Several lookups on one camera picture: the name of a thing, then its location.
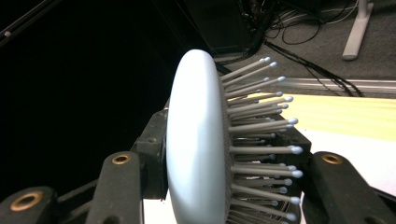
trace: yellow surface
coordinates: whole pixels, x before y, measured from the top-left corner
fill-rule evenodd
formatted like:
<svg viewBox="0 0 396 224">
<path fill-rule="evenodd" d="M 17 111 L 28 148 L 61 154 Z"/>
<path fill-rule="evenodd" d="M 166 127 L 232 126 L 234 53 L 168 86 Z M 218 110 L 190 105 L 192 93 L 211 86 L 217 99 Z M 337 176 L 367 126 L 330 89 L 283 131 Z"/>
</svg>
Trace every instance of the yellow surface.
<svg viewBox="0 0 396 224">
<path fill-rule="evenodd" d="M 281 115 L 285 119 L 297 118 L 298 128 L 396 141 L 394 99 L 292 96 L 293 102 Z"/>
</svg>

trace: white stand leg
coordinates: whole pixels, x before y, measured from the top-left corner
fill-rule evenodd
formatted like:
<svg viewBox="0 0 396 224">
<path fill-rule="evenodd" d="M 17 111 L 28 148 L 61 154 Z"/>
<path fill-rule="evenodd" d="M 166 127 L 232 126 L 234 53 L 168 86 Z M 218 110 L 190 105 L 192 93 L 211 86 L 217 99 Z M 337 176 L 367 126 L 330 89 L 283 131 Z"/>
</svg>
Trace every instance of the white stand leg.
<svg viewBox="0 0 396 224">
<path fill-rule="evenodd" d="M 356 17 L 355 23 L 353 24 L 349 39 L 346 42 L 346 48 L 344 49 L 343 53 L 344 60 L 351 61 L 358 57 L 361 41 L 363 40 L 373 6 L 373 3 L 367 4 L 367 0 L 359 1 L 358 16 Z"/>
</svg>

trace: black backdrop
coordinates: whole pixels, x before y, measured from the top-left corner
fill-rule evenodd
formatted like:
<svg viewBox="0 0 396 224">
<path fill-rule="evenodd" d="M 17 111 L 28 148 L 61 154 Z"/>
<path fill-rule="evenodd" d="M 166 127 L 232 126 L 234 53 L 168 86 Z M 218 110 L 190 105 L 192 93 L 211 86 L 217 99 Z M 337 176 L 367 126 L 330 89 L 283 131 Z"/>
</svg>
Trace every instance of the black backdrop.
<svg viewBox="0 0 396 224">
<path fill-rule="evenodd" d="M 97 178 L 163 108 L 182 55 L 203 45 L 176 1 L 125 0 L 63 0 L 6 43 L 0 201 Z"/>
</svg>

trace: hairbrush head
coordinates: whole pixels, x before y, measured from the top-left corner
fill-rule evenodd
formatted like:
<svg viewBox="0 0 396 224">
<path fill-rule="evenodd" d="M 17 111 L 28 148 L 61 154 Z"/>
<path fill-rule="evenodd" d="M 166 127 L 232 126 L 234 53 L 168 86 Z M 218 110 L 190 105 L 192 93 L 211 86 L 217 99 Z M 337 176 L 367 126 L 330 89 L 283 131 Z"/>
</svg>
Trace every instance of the hairbrush head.
<svg viewBox="0 0 396 224">
<path fill-rule="evenodd" d="M 278 92 L 257 99 L 265 102 L 246 98 L 256 88 L 284 78 L 224 90 L 225 83 L 253 65 L 219 77 L 211 56 L 198 49 L 187 52 L 178 65 L 166 136 L 169 190 L 178 223 L 237 223 L 238 218 L 281 223 L 282 217 L 297 218 L 279 207 L 299 203 L 299 198 L 285 195 L 284 186 L 291 185 L 286 177 L 298 178 L 303 173 L 272 161 L 277 154 L 302 150 L 263 146 L 275 132 L 297 123 L 297 119 L 268 117 L 286 107 L 277 104 L 290 102 L 292 97 L 279 98 Z"/>
</svg>

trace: brass screw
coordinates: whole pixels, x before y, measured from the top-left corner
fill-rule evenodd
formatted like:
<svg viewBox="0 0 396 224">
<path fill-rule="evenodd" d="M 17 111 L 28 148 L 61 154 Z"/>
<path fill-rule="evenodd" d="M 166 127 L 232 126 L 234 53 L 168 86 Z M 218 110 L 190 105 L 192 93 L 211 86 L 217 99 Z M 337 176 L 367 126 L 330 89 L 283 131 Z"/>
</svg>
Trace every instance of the brass screw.
<svg viewBox="0 0 396 224">
<path fill-rule="evenodd" d="M 37 203 L 41 201 L 43 198 L 43 192 L 41 191 L 33 191 L 30 193 L 26 193 L 12 202 L 9 207 L 14 212 L 20 212 L 35 206 Z"/>
<path fill-rule="evenodd" d="M 122 154 L 122 155 L 119 155 L 119 156 L 113 158 L 112 161 L 114 164 L 121 165 L 121 164 L 128 162 L 130 159 L 131 159 L 131 157 L 129 155 Z"/>
<path fill-rule="evenodd" d="M 343 160 L 340 157 L 333 155 L 333 154 L 325 154 L 325 155 L 321 156 L 321 158 L 324 161 L 334 164 L 334 165 L 343 163 Z"/>
</svg>

